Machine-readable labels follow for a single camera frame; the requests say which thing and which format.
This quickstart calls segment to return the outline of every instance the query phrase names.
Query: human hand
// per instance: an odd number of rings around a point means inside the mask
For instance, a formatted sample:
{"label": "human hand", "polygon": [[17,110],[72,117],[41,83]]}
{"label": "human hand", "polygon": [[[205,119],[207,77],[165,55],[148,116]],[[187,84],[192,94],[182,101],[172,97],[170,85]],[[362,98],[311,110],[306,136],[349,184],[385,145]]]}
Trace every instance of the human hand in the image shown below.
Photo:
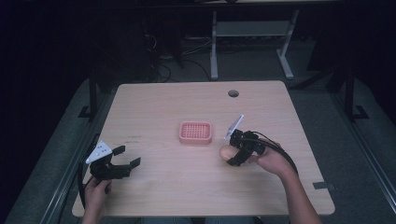
{"label": "human hand", "polygon": [[271,149],[270,147],[266,147],[264,153],[262,155],[252,155],[247,160],[248,162],[256,162],[259,164],[262,169],[275,174],[279,177],[283,175],[288,175],[290,172],[294,172],[290,163],[278,152]]}
{"label": "human hand", "polygon": [[111,191],[111,180],[93,178],[85,188],[85,213],[82,223],[99,223],[105,213],[105,200]]}

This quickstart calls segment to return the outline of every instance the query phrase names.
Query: wooden table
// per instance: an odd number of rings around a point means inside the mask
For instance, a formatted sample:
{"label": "wooden table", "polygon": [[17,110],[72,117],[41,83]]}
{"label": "wooden table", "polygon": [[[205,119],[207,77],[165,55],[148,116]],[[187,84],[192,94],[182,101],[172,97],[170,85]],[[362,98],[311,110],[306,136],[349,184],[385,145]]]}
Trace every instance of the wooden table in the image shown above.
{"label": "wooden table", "polygon": [[[236,90],[233,98],[228,91]],[[208,217],[287,215],[277,176],[256,164],[232,167],[219,157],[229,126],[244,114],[238,129],[264,133],[294,159],[317,212],[334,211],[312,150],[280,81],[200,82],[121,85],[100,139],[126,146],[113,164],[141,157],[131,176],[113,181],[106,215],[115,217]],[[185,145],[178,140],[185,120],[209,121],[212,143]],[[73,207],[82,216],[79,197]]]}

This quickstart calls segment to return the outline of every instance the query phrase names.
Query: grommet hole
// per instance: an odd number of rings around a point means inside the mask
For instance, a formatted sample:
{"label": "grommet hole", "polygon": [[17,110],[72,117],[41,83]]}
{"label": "grommet hole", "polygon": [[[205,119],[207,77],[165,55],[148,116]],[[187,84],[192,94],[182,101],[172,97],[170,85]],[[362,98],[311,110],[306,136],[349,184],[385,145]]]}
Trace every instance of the grommet hole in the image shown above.
{"label": "grommet hole", "polygon": [[236,91],[236,90],[228,91],[228,95],[235,98],[239,95],[239,91]]}

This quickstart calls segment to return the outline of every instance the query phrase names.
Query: black tape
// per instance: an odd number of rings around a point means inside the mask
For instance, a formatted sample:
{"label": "black tape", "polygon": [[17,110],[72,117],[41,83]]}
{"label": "black tape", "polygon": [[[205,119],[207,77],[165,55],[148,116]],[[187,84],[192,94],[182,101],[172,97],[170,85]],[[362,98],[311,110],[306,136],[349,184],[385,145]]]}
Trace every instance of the black tape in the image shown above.
{"label": "black tape", "polygon": [[333,184],[328,184],[326,182],[313,183],[315,189],[328,189],[329,191],[336,190]]}

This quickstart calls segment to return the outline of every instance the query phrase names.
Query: pink basket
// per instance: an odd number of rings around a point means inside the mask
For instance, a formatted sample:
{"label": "pink basket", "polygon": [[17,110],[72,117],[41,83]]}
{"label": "pink basket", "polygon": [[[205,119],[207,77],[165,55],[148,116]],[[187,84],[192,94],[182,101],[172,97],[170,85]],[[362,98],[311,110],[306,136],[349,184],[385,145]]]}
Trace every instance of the pink basket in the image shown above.
{"label": "pink basket", "polygon": [[209,122],[184,121],[178,139],[185,144],[209,144],[212,142],[211,125]]}

